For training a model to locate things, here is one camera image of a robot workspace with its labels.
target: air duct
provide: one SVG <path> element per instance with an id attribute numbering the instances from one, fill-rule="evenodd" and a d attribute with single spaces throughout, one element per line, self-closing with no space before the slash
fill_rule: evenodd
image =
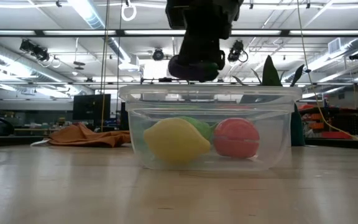
<path id="1" fill-rule="evenodd" d="M 39 74 L 38 77 L 42 77 L 42 80 L 49 79 L 51 82 L 72 82 L 73 80 L 56 73 L 48 68 L 44 68 L 43 66 L 25 58 L 21 55 L 11 52 L 10 50 L 0 46 L 0 65 L 8 65 L 15 64 L 15 70 L 21 71 L 23 73 L 31 74 Z M 94 94 L 94 91 L 85 86 L 76 86 L 78 91 L 84 91 L 86 94 Z"/>
<path id="2" fill-rule="evenodd" d="M 106 28 L 106 25 L 94 7 L 93 0 L 68 0 L 68 2 L 92 29 L 100 30 Z M 108 37 L 107 41 L 109 47 L 119 57 L 121 63 L 131 63 L 131 57 L 119 46 L 113 37 Z"/>
<path id="3" fill-rule="evenodd" d="M 309 69 L 311 71 L 317 70 L 334 61 L 340 56 L 348 56 L 358 51 L 358 38 L 340 37 L 328 44 L 328 49 L 322 54 L 312 57 L 308 60 Z M 290 82 L 295 76 L 297 68 L 290 70 L 288 75 L 284 78 L 285 82 Z"/>

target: ceiling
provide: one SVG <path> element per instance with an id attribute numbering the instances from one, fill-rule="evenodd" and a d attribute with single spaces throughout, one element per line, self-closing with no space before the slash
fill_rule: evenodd
<path id="1" fill-rule="evenodd" d="M 96 10 L 102 20 L 106 19 L 106 1 L 94 0 Z M 265 6 L 294 6 L 294 0 L 254 0 L 254 9 L 249 9 L 249 1 L 245 0 L 245 5 L 241 8 L 240 18 L 233 22 L 233 29 L 299 29 L 299 20 L 296 9 L 272 10 L 262 9 Z M 89 25 L 81 16 L 68 5 L 66 1 L 61 1 L 63 7 L 53 6 L 55 0 L 0 0 L 0 29 L 89 29 Z M 169 29 L 167 17 L 164 10 L 164 0 L 143 1 L 132 0 L 137 4 L 152 4 L 159 8 L 137 6 L 137 15 L 131 21 L 124 21 L 121 18 L 121 7 L 118 5 L 121 1 L 111 1 L 115 6 L 109 7 L 109 29 Z M 304 29 L 358 29 L 358 8 L 338 9 L 345 6 L 358 6 L 358 0 L 311 0 L 313 6 L 310 9 L 302 8 L 300 10 L 301 20 Z M 322 10 L 326 4 L 333 5 L 326 10 Z M 52 5 L 48 7 L 13 9 L 11 6 L 30 6 L 30 5 Z M 20 37 L 0 37 L 0 46 L 21 54 L 19 46 L 22 42 Z M 305 38 L 306 57 L 311 60 L 318 57 L 328 49 L 328 43 L 335 37 L 309 37 Z M 58 62 L 54 61 L 43 63 L 49 65 L 48 69 L 66 76 L 74 81 L 84 81 L 87 78 L 100 80 L 103 61 L 103 40 L 99 37 L 79 38 L 77 56 L 75 38 L 47 38 L 34 37 L 30 40 L 42 47 L 48 48 L 51 55 L 56 56 L 61 65 L 57 68 Z M 167 55 L 173 54 L 173 48 L 178 52 L 182 42 L 181 37 L 172 40 L 171 37 L 121 37 L 116 39 L 120 46 L 129 54 L 137 55 L 140 64 L 149 63 L 151 52 L 155 48 L 163 49 Z M 236 75 L 242 79 L 255 80 L 251 71 L 261 74 L 267 55 L 272 55 L 273 62 L 281 72 L 289 72 L 304 63 L 303 48 L 301 38 L 269 38 L 269 37 L 231 37 L 228 40 L 221 41 L 221 48 L 227 53 L 235 40 L 242 40 L 246 46 L 246 52 L 249 54 L 249 61 L 244 64 L 230 65 L 227 63 L 219 76 L 225 81 L 231 80 L 231 75 Z M 106 60 L 107 81 L 114 82 L 119 75 L 122 81 L 140 80 L 139 72 L 128 72 L 118 69 L 119 64 L 114 52 L 108 48 Z M 36 62 L 36 59 L 30 55 L 24 55 L 25 58 Z M 84 70 L 76 71 L 74 61 L 84 62 Z M 332 75 L 344 70 L 345 66 L 353 66 L 358 62 L 344 62 L 344 59 L 338 58 L 334 63 L 319 68 L 315 72 L 324 75 Z"/>

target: table surface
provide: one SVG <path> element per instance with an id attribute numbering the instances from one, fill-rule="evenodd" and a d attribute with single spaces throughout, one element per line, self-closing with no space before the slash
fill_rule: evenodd
<path id="1" fill-rule="evenodd" d="M 0 147 L 0 223 L 358 223 L 358 150 L 262 172 L 143 169 L 130 146 Z"/>

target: clear plastic container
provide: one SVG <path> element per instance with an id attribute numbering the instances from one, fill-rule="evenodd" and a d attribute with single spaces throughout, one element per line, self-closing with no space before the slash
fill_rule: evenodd
<path id="1" fill-rule="evenodd" d="M 275 86 L 130 85 L 120 88 L 119 96 L 126 101 L 132 146 L 146 167 L 264 170 L 274 166 L 290 147 L 291 112 L 294 111 L 295 101 L 301 98 L 301 89 Z M 193 118 L 204 122 L 204 125 L 207 123 L 211 126 L 212 135 L 205 137 L 205 141 L 208 139 L 209 142 L 208 151 L 203 150 L 190 161 L 177 163 L 166 160 L 160 154 L 175 149 L 171 156 L 175 156 L 175 153 L 182 156 L 190 148 L 190 153 L 193 153 L 199 150 L 193 142 L 202 142 L 202 148 L 205 148 L 205 141 L 198 139 L 200 136 L 193 133 L 194 128 L 190 128 L 192 134 L 187 135 L 189 131 L 182 131 L 178 126 L 177 119 L 183 124 L 183 117 L 186 122 L 188 118 Z M 177 119 L 171 119 L 172 123 L 162 128 L 151 129 L 159 121 L 159 125 L 162 120 L 168 121 L 167 118 Z M 153 133 L 146 135 L 145 131 L 149 129 Z M 179 136 L 185 138 L 182 134 L 188 136 L 189 142 L 176 141 Z M 253 155 L 251 148 L 255 147 L 257 150 Z M 241 154 L 243 150 L 247 151 L 245 157 L 237 153 Z"/>

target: container rim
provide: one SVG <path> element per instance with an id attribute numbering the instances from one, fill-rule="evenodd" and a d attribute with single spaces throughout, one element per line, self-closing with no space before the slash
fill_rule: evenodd
<path id="1" fill-rule="evenodd" d="M 128 100 L 131 94 L 238 94 L 291 96 L 294 101 L 302 99 L 302 89 L 281 86 L 206 86 L 206 85 L 128 85 L 119 89 L 119 97 Z"/>

